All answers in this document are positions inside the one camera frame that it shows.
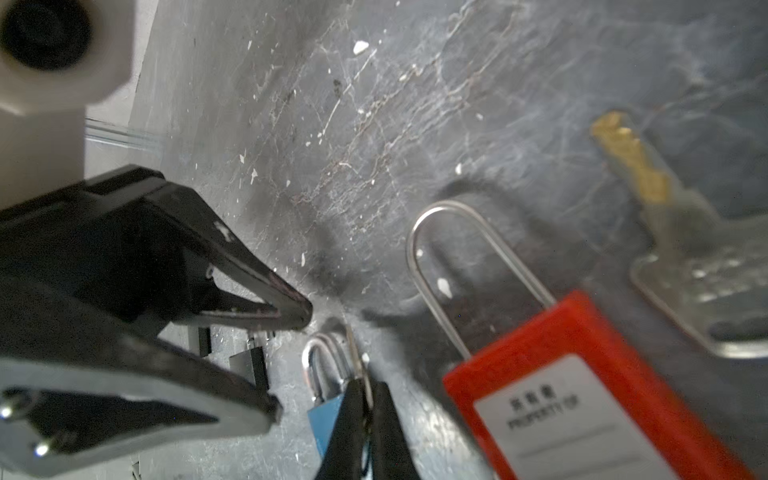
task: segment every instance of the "line on label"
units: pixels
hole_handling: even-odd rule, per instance
[[[596,473],[604,472],[605,470],[611,470],[612,468],[623,467],[631,463],[641,462],[642,460],[643,457],[639,455],[626,455],[624,457],[616,458],[615,460],[610,460],[609,462],[594,463],[592,465],[587,465],[586,467],[577,468],[570,472],[539,477],[538,480],[566,480],[567,478],[580,478],[586,475],[594,475]]]
[[[558,440],[556,442],[552,442],[549,445],[543,445],[541,447],[537,447],[533,450],[528,450],[527,452],[523,452],[519,455],[519,458],[531,458],[535,457],[536,455],[540,455],[544,452],[549,452],[550,450],[559,449],[561,447],[565,447],[570,445],[571,443],[580,442],[582,440],[591,439],[592,437],[596,437],[599,435],[603,435],[604,433],[613,432],[616,429],[616,424],[611,423],[609,425],[602,425],[599,427],[595,427],[592,430],[587,430],[584,433],[580,433],[578,435],[573,435],[572,437],[568,437],[566,439]]]

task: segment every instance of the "blue padlock body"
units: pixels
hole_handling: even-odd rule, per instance
[[[336,418],[339,416],[343,398],[344,395],[339,395],[306,413],[310,418],[310,427],[312,427],[312,434],[315,436],[317,451],[321,459],[326,456],[328,444],[331,442],[333,426],[336,424]]]

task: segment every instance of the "red padlock body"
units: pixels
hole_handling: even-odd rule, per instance
[[[579,291],[443,384],[504,480],[753,478]]]

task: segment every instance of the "white paint chip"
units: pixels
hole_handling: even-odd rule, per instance
[[[369,46],[370,46],[370,44],[367,41],[365,41],[365,40],[358,40],[358,41],[355,42],[355,46],[352,47],[352,53],[355,54],[355,55],[360,55],[365,50],[367,50]]]
[[[234,241],[234,238],[232,236],[232,232],[230,231],[230,229],[225,227],[221,222],[214,222],[214,227],[216,227],[216,229],[221,232],[221,234],[224,236],[224,239],[228,243],[232,243]]]
[[[449,299],[453,298],[453,293],[451,292],[451,285],[448,283],[448,280],[444,278],[438,278],[437,290],[440,290],[440,293],[447,296]]]

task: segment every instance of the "blue padlock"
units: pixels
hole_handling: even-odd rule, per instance
[[[339,394],[330,399],[323,395],[316,360],[318,350],[326,355],[325,364],[336,370]],[[304,370],[304,381],[312,391],[312,400],[315,404],[306,414],[310,418],[312,434],[315,436],[317,451],[322,459],[328,449],[336,418],[339,416],[344,389],[353,375],[339,344],[325,333],[315,333],[310,337],[302,351],[301,364]]]

